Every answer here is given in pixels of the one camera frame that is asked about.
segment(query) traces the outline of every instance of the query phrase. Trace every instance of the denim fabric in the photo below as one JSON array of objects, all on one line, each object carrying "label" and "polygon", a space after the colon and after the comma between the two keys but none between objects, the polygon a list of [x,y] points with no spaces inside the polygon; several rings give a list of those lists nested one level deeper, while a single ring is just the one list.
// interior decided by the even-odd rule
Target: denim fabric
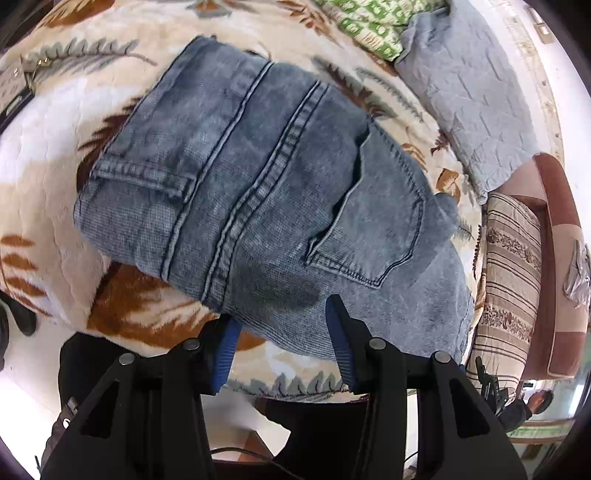
[{"label": "denim fabric", "polygon": [[332,293],[403,351],[465,347],[454,200],[336,88],[211,38],[105,148],[74,221],[114,260],[296,353],[334,358]]}]

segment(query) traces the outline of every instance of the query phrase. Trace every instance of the back pocket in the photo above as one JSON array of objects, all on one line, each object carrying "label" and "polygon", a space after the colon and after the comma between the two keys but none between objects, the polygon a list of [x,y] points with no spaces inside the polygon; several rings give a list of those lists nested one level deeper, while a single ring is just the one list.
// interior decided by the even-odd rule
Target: back pocket
[{"label": "back pocket", "polygon": [[328,229],[312,238],[306,264],[380,288],[410,260],[425,199],[403,151],[373,122],[359,147],[357,181]]}]

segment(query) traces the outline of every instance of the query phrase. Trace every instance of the beige fleece blanket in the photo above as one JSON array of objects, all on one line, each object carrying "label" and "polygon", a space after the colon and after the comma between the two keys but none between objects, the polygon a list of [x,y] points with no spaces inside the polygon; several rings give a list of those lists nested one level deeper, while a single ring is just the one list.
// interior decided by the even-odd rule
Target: beige fleece blanket
[{"label": "beige fleece blanket", "polygon": [[[0,288],[72,329],[138,353],[162,353],[214,318],[199,302],[111,263],[72,222],[76,174],[138,97],[197,35],[296,64],[335,83],[457,201],[452,238],[474,298],[480,207],[437,124],[389,63],[361,49],[307,0],[64,0],[0,61],[48,59],[36,96],[0,135]],[[347,401],[335,363],[243,333],[228,386],[302,401]]]}]

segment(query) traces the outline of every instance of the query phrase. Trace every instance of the shoe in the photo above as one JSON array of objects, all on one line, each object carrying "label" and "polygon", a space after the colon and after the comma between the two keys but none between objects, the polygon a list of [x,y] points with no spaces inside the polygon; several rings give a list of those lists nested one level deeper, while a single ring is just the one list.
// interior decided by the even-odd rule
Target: shoe
[{"label": "shoe", "polygon": [[0,291],[0,300],[10,309],[14,321],[23,335],[30,337],[35,333],[37,329],[37,315],[34,312],[9,297],[3,291]]},{"label": "shoe", "polygon": [[0,305],[0,372],[4,370],[4,354],[8,348],[8,315]]}]

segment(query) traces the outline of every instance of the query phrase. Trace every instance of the green and white fabric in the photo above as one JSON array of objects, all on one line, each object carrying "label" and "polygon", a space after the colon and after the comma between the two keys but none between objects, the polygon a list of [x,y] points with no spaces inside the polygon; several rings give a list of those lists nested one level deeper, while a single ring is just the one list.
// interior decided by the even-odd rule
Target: green and white fabric
[{"label": "green and white fabric", "polygon": [[417,13],[445,7],[444,0],[315,0],[355,41],[384,60],[402,53],[400,35]]}]

